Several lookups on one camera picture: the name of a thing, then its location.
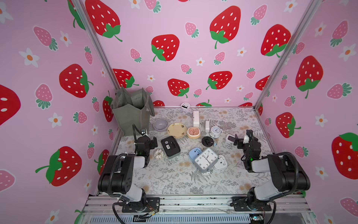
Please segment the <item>black square alarm clock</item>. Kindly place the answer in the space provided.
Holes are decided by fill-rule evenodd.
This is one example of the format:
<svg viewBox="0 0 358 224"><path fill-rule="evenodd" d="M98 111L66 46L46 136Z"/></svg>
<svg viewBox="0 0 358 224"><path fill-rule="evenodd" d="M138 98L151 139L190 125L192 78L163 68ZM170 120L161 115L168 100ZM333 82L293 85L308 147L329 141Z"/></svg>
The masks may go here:
<svg viewBox="0 0 358 224"><path fill-rule="evenodd" d="M172 159L180 154L180 147L173 136L162 139L161 144L169 159Z"/></svg>

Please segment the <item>white round alarm clock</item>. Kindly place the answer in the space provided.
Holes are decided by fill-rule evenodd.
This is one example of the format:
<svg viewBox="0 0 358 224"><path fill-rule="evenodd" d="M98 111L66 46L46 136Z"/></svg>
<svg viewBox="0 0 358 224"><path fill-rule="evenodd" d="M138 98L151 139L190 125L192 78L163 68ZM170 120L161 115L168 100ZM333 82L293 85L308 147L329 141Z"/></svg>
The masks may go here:
<svg viewBox="0 0 358 224"><path fill-rule="evenodd" d="M209 134L212 138L217 139L221 136L222 129L218 126L213 126L211 127Z"/></svg>

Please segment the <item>olive green canvas bag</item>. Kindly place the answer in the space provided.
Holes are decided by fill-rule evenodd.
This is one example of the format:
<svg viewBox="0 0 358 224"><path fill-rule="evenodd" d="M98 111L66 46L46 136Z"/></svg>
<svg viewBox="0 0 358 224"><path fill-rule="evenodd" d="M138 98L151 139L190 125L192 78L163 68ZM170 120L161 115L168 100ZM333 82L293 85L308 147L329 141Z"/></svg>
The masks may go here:
<svg viewBox="0 0 358 224"><path fill-rule="evenodd" d="M131 136L132 125L138 129L149 129L150 117L155 116L153 101L143 88L128 92L125 88L117 91L111 109L123 136Z"/></svg>

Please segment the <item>grey square analog clock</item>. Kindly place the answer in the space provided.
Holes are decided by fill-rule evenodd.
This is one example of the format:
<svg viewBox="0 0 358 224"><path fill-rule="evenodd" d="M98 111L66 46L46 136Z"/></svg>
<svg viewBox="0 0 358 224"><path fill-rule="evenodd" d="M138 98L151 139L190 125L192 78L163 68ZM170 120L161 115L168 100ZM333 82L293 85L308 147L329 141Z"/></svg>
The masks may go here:
<svg viewBox="0 0 358 224"><path fill-rule="evenodd" d="M208 147L194 159L194 165L201 173L206 173L218 162L218 159L219 156Z"/></svg>

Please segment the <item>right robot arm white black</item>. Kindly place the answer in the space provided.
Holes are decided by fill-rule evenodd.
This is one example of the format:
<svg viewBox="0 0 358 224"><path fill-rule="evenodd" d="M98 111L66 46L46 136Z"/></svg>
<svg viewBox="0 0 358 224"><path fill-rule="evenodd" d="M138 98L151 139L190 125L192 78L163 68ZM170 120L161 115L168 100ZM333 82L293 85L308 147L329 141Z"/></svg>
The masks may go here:
<svg viewBox="0 0 358 224"><path fill-rule="evenodd" d="M271 176L264 184L252 187L246 197L233 197L230 205L236 211L271 209L270 203L274 200L309 190L309 177L292 153L261 156L261 143L251 130L242 139L235 136L234 146L243 150L241 161L248 172L270 173Z"/></svg>

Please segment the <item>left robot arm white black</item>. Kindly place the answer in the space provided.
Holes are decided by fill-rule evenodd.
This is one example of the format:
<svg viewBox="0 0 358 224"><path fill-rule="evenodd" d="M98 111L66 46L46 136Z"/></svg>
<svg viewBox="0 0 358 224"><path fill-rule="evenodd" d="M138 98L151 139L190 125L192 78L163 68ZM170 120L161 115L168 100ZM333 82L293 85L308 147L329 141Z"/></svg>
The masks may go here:
<svg viewBox="0 0 358 224"><path fill-rule="evenodd" d="M135 153L111 155L103 168L98 181L98 191L117 197L128 204L146 206L144 189L133 183L135 169L146 168L150 161L150 151L158 146L157 138L147 135L135 139Z"/></svg>

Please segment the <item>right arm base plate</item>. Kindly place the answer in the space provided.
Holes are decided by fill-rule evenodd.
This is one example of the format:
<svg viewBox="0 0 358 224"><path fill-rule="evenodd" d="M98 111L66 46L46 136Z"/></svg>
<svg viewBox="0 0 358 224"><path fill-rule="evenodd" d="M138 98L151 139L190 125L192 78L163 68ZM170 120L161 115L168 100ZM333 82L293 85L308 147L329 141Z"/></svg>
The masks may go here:
<svg viewBox="0 0 358 224"><path fill-rule="evenodd" d="M231 207L235 211L272 211L269 201L248 199L248 197L232 197Z"/></svg>

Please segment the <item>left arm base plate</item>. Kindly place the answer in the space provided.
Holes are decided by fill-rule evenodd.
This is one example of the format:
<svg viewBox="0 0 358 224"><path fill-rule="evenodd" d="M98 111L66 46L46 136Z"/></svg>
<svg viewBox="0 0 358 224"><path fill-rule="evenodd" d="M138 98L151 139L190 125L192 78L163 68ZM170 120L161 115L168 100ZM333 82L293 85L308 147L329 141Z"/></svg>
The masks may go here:
<svg viewBox="0 0 358 224"><path fill-rule="evenodd" d="M160 207L159 197L147 197L140 202L131 202L122 207L123 213L149 213L152 211L158 211Z"/></svg>

